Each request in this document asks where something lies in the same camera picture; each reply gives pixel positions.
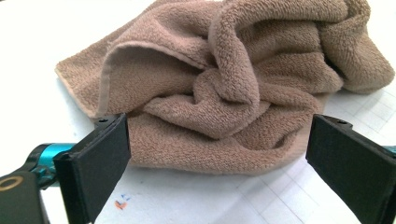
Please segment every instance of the towel fold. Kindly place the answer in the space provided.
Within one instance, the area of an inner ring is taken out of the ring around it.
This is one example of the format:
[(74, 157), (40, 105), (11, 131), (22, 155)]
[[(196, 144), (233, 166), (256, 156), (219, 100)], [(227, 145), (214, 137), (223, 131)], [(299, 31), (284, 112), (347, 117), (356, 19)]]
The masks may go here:
[(129, 113), (131, 163), (261, 174), (306, 150), (313, 114), (394, 71), (364, 0), (159, 0), (56, 72), (91, 118)]

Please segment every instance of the towel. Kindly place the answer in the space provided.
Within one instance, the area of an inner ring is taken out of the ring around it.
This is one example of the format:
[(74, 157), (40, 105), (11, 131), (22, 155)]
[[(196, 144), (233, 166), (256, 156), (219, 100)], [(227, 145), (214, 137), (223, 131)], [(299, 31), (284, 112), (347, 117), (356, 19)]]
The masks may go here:
[(365, 0), (158, 0), (56, 65), (90, 117), (128, 113), (131, 164), (262, 174), (306, 150), (312, 116), (394, 71)]

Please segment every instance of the tiled surface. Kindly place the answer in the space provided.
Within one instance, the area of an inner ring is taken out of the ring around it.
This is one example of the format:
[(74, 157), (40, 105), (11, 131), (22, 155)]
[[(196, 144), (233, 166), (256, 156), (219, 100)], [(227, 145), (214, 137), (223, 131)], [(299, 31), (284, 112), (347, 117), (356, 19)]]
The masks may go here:
[[(40, 143), (76, 142), (91, 131), (53, 67), (136, 16), (149, 2), (0, 3), (0, 72), (7, 77), (0, 83), (0, 115), (9, 118), (3, 119), (0, 131), (0, 175), (18, 168)], [(396, 4), (369, 3), (370, 37), (396, 67)], [(355, 131), (380, 145), (396, 145), (396, 81), (371, 95), (340, 91), (327, 103), (325, 114), (353, 123)], [(50, 188), (43, 197), (51, 223), (67, 223), (59, 189)], [(259, 176), (128, 167), (96, 223), (359, 221), (301, 157)]]

